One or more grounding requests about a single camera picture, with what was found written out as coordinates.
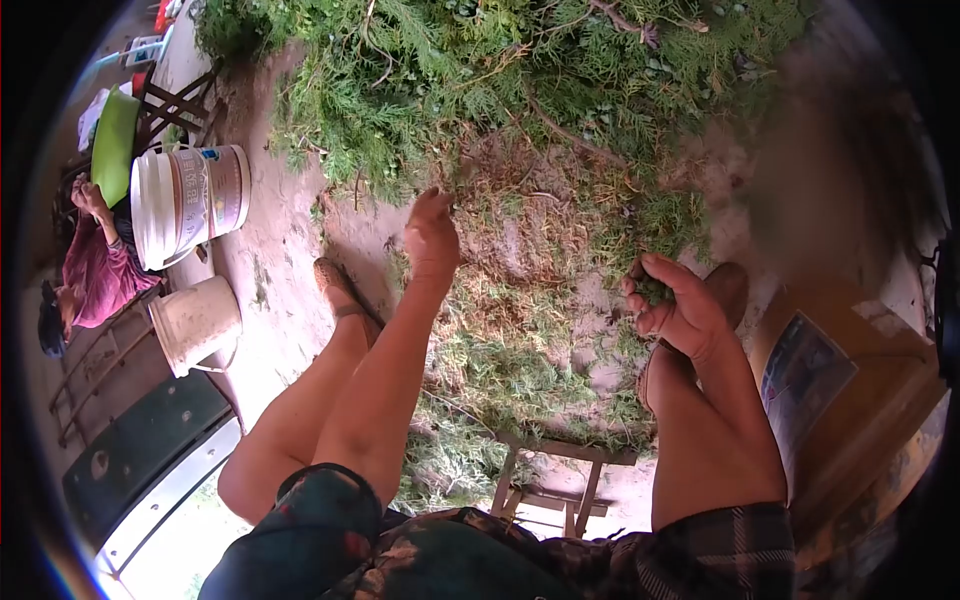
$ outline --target hand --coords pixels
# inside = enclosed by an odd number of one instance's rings
[[[74,180],[70,188],[70,202],[80,209],[81,212],[90,212],[86,207],[86,196],[81,187],[86,183],[86,173],[80,173]]]
[[[84,194],[86,209],[90,214],[101,220],[109,215],[110,209],[107,208],[107,201],[104,200],[104,195],[100,193],[99,185],[96,183],[83,183],[80,186],[80,190]]]
[[[644,254],[637,260],[647,275],[668,285],[676,299],[662,300],[651,307],[636,293],[634,279],[623,277],[620,287],[627,297],[627,308],[641,313],[634,321],[638,334],[659,334],[695,366],[716,356],[731,339],[736,342],[723,309],[699,277],[661,254]]]
[[[460,239],[450,221],[453,196],[431,187],[417,197],[403,230],[412,279],[430,279],[449,286],[460,264]]]

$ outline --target label on bucket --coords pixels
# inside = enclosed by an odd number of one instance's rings
[[[240,160],[230,146],[202,148],[200,153],[209,173],[212,238],[233,231],[240,219],[243,200]]]
[[[856,375],[857,366],[800,311],[777,340],[760,382],[760,399],[777,439],[787,480],[817,419]]]
[[[170,158],[175,167],[171,172],[177,219],[177,252],[181,252],[212,237],[206,223],[209,206],[207,173],[204,159],[196,150],[177,150],[170,154]]]

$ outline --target white bucket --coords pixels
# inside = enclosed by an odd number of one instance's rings
[[[191,368],[223,372],[233,362],[236,347],[222,369],[200,365],[200,361],[230,342],[239,344],[243,333],[240,306],[223,276],[213,276],[193,287],[157,298],[148,308],[156,337],[174,376],[184,377]]]
[[[166,269],[198,244],[240,229],[250,193],[250,165],[237,145],[138,156],[130,201],[141,266]]]

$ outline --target slipper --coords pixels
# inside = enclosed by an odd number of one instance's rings
[[[746,270],[735,262],[725,262],[711,271],[707,278],[704,279],[704,283],[710,290],[710,294],[719,302],[724,315],[727,317],[727,323],[736,329],[740,325],[740,322],[743,321],[743,316],[747,312],[747,299],[750,296],[750,280],[747,277]],[[654,351],[651,352],[650,358],[647,360],[648,366],[653,362],[654,354],[658,351],[676,352],[683,355],[669,342],[660,338],[657,341],[657,346],[654,348]],[[640,377],[636,380],[636,398],[647,412],[653,413],[653,411],[650,410],[650,403],[647,401],[648,371],[650,370],[645,367]]]
[[[364,330],[367,333],[367,348],[372,348],[380,331],[386,326],[383,319],[373,310],[371,304],[365,299],[353,284],[344,270],[329,258],[318,258],[313,263],[313,277],[317,280],[317,289],[323,294],[328,285],[339,288],[348,296],[353,298],[354,304],[341,306],[333,313],[335,323],[349,315],[363,315]]]

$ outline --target pink shirt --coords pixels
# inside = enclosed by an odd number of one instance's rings
[[[96,327],[123,308],[138,291],[153,287],[158,281],[159,277],[142,275],[133,266],[123,240],[118,238],[108,246],[103,228],[92,216],[81,216],[63,261],[63,284],[80,290],[74,325]]]

